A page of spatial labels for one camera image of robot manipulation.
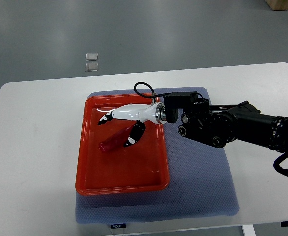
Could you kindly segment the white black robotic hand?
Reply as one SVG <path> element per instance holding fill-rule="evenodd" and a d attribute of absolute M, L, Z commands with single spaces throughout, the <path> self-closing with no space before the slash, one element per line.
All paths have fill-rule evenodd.
<path fill-rule="evenodd" d="M 145 123 L 150 121 L 156 125 L 165 124 L 163 118 L 163 103 L 157 102 L 148 104 L 127 104 L 105 113 L 99 120 L 98 125 L 103 125 L 113 119 L 135 121 L 136 123 L 117 133 L 120 139 L 124 136 L 123 146 L 129 147 L 137 143 L 146 130 Z"/>

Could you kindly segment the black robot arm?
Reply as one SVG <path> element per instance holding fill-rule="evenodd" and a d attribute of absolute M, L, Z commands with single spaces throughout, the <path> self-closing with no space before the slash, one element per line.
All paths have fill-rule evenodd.
<path fill-rule="evenodd" d="M 235 105 L 210 105 L 200 93 L 171 92 L 160 95 L 164 107 L 157 110 L 158 121 L 182 124 L 179 134 L 215 148 L 241 140 L 269 148 L 281 155 L 273 168 L 288 177 L 288 117 L 262 114 L 248 101 Z"/>

